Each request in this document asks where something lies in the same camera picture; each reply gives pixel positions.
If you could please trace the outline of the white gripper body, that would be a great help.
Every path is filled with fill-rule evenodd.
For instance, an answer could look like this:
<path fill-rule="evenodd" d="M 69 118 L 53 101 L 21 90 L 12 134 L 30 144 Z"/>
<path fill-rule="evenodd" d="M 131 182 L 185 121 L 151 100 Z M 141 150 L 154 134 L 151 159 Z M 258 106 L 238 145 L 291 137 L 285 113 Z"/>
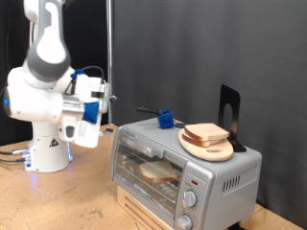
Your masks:
<path fill-rule="evenodd" d="M 73 85 L 62 95 L 59 138 L 65 142 L 95 148 L 102 115 L 107 113 L 109 84 L 102 78 L 74 75 Z"/>

